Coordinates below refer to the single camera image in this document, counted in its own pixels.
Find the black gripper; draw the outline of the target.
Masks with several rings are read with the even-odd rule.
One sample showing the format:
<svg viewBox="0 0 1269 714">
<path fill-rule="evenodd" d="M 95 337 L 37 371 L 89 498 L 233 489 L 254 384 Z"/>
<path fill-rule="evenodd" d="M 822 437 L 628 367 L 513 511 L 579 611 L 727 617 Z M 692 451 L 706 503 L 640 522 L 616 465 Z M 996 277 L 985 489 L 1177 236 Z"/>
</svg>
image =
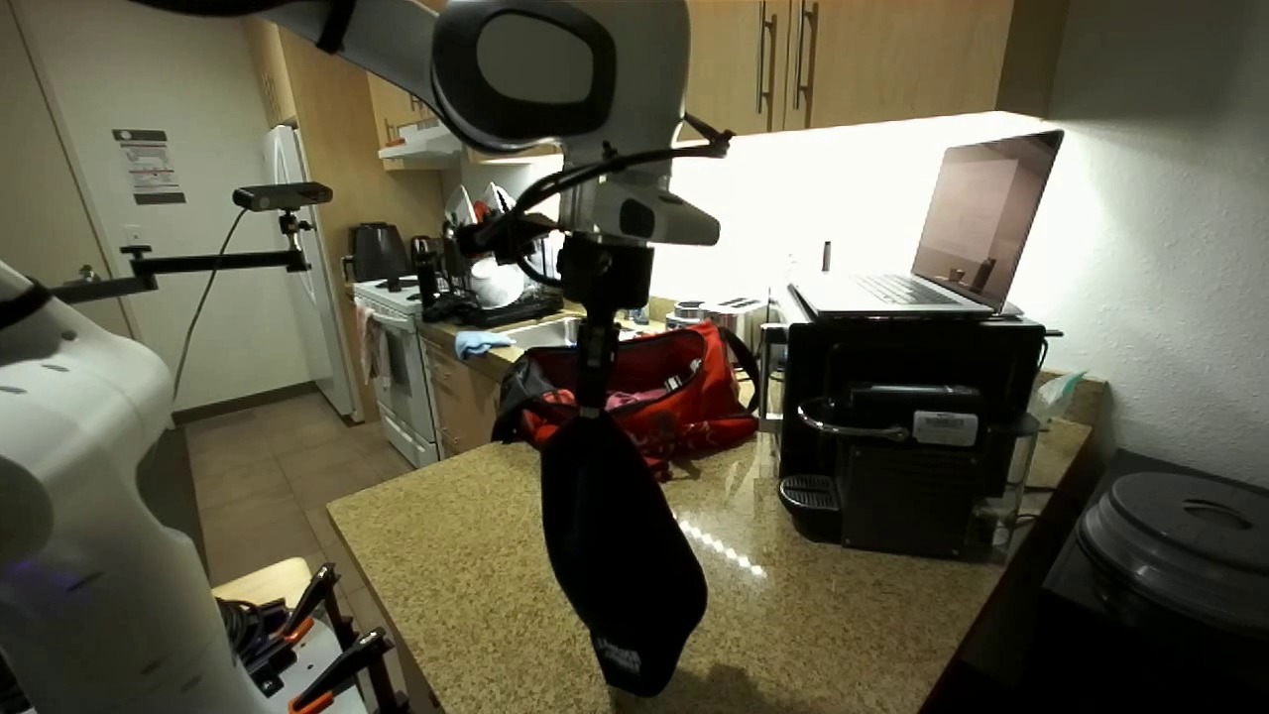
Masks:
<svg viewBox="0 0 1269 714">
<path fill-rule="evenodd" d="M 561 251 L 563 292 L 588 308 L 579 347 L 579 394 L 603 396 L 618 343 L 618 308 L 640 308 L 652 292 L 655 251 L 633 236 L 573 235 Z"/>
</svg>

